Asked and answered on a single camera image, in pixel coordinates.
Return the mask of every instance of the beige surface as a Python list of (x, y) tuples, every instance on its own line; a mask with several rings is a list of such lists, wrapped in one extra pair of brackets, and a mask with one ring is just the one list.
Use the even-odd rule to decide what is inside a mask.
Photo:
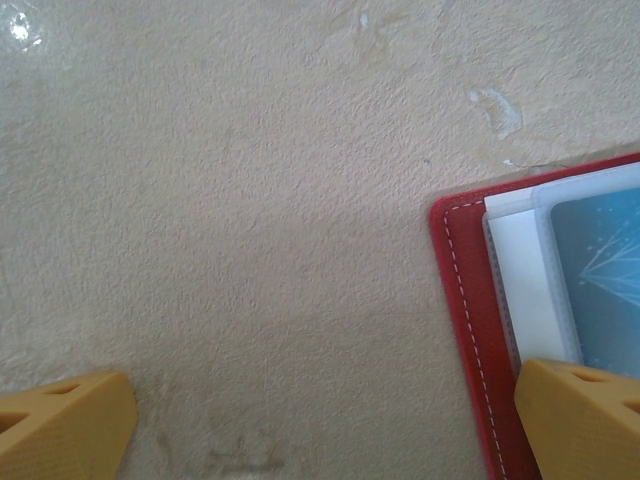
[(122, 479), (485, 478), (424, 214), (632, 148), (637, 2), (30, 5), (0, 13), (1, 389), (130, 372)]

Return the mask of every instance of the red leather cover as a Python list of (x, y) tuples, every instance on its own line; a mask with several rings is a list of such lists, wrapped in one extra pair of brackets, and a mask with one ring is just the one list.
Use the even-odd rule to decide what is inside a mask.
[(513, 402), (511, 366), (482, 226), (484, 198), (640, 161), (640, 153), (438, 200), (429, 224), (491, 480), (539, 480)]

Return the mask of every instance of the paint stain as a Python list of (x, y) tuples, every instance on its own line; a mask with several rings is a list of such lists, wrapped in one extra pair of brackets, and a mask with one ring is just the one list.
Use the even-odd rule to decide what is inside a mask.
[(505, 95), (494, 88), (481, 88), (469, 92), (469, 99), (484, 110), (493, 133), (500, 140), (522, 129), (522, 113)]

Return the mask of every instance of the white stitching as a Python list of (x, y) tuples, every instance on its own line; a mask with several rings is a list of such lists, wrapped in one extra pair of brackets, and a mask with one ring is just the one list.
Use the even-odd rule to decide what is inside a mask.
[[(458, 210), (463, 207), (470, 207), (472, 205), (478, 205), (483, 203), (484, 200), (478, 200), (473, 203), (465, 203), (463, 205), (457, 205), (451, 208), (451, 211)], [(493, 435), (493, 441), (496, 444), (496, 449), (498, 451), (498, 460), (500, 461), (500, 470), (502, 470), (502, 478), (507, 480), (507, 472), (504, 468), (504, 460), (502, 459), (502, 449), (500, 448), (500, 442), (498, 441), (498, 434), (496, 433), (496, 423), (493, 418), (493, 409), (491, 408), (491, 402), (489, 401), (489, 389), (487, 388), (487, 382), (484, 378), (484, 370), (482, 368), (482, 362), (480, 361), (480, 355), (478, 353), (478, 344), (476, 343), (476, 336), (473, 334), (473, 327), (471, 326), (471, 319), (469, 317), (469, 307), (467, 305), (467, 299), (464, 295), (464, 288), (462, 286), (462, 277), (460, 276), (460, 271), (458, 268), (458, 263), (456, 259), (456, 254), (453, 251), (453, 239), (451, 238), (451, 231), (449, 230), (449, 219), (447, 215), (449, 215), (449, 211), (444, 213), (444, 229), (447, 233), (447, 239), (449, 240), (449, 248), (451, 252), (451, 258), (453, 260), (453, 269), (456, 272), (456, 277), (458, 278), (458, 286), (460, 287), (460, 295), (462, 296), (462, 304), (464, 306), (464, 314), (467, 317), (467, 327), (469, 328), (469, 335), (471, 336), (471, 341), (473, 342), (473, 351), (476, 355), (476, 361), (478, 363), (478, 369), (480, 371), (480, 379), (482, 380), (482, 388), (484, 389), (484, 398), (487, 403), (487, 411), (489, 412), (489, 420), (491, 421), (491, 433)]]

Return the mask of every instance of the blue card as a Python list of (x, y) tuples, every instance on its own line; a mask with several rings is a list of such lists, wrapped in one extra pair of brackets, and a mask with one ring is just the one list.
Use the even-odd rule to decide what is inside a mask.
[(640, 188), (559, 203), (551, 223), (584, 364), (640, 378)]

